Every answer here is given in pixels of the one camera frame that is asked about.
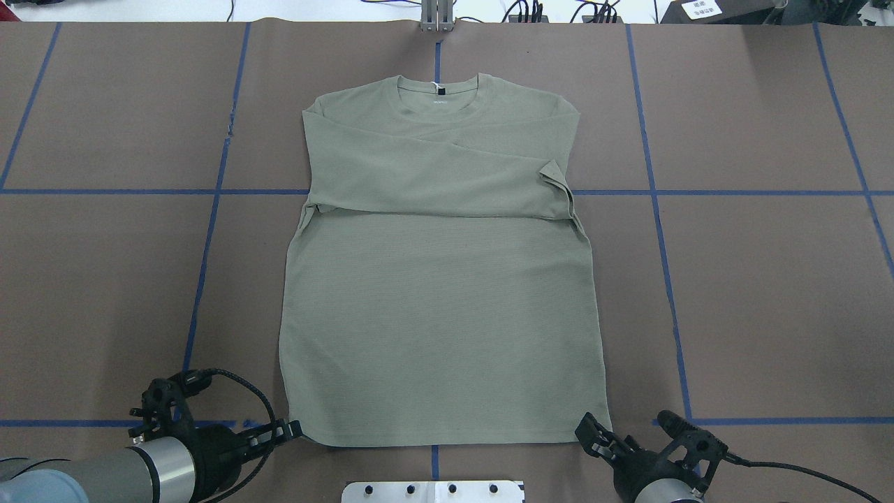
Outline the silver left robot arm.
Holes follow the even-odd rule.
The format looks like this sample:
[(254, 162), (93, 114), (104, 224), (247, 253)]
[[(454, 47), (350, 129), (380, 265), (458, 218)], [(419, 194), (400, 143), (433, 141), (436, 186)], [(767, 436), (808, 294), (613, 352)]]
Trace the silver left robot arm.
[(279, 419), (233, 432), (221, 424), (143, 432), (132, 445), (84, 460), (2, 460), (3, 502), (221, 502), (245, 487), (272, 450), (303, 436)]

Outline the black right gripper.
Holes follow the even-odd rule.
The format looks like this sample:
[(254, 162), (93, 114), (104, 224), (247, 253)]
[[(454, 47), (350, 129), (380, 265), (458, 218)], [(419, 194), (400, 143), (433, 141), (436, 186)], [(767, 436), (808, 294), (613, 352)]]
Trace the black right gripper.
[(606, 461), (613, 469), (613, 486), (622, 502), (687, 502), (689, 484), (677, 468), (659, 460), (657, 452), (633, 449), (597, 421), (590, 411), (574, 434), (585, 454)]

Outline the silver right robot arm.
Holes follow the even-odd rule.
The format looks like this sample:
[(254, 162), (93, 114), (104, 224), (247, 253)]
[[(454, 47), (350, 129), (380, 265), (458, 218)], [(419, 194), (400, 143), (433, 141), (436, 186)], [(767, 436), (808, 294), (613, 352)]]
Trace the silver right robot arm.
[(702, 502), (710, 484), (696, 469), (703, 461), (715, 462), (713, 441), (673, 411), (660, 411), (657, 421), (671, 439), (660, 452), (643, 449), (632, 436), (617, 436), (591, 413), (581, 418), (575, 436), (587, 455), (610, 465), (623, 502)]

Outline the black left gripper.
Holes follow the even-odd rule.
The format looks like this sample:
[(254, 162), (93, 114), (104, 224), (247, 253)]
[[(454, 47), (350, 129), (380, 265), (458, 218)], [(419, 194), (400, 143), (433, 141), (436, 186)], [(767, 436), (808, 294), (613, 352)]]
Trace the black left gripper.
[(188, 432), (183, 445), (189, 450), (196, 473), (195, 493), (223, 493), (234, 487), (242, 466), (304, 435), (299, 421), (274, 419), (268, 423), (243, 421), (242, 435), (214, 424)]

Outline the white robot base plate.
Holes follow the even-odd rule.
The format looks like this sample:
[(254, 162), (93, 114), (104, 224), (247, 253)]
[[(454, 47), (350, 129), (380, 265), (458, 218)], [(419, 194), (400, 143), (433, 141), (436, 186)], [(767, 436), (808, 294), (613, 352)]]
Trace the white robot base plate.
[(342, 502), (525, 502), (524, 483), (510, 480), (368, 481), (350, 483)]

